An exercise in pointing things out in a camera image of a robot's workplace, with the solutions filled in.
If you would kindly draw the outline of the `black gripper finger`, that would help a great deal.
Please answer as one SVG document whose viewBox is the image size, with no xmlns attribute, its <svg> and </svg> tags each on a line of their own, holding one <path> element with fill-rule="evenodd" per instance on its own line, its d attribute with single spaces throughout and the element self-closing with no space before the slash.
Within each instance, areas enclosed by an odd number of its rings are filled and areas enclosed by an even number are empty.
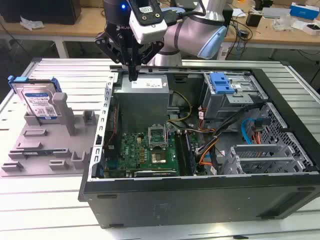
<svg viewBox="0 0 320 240">
<path fill-rule="evenodd" d="M 116 33 L 113 38 L 107 32 L 101 32 L 94 39 L 95 45 L 102 50 L 116 64 L 122 64 L 122 67 L 128 72 L 130 82 L 134 80 L 134 66 L 132 56 L 125 41 L 123 33 Z"/>
<path fill-rule="evenodd" d="M 155 41 L 146 44 L 139 44 L 133 41 L 133 81 L 138 78 L 139 67 L 146 65 L 162 48 L 163 41 Z"/>
</svg>

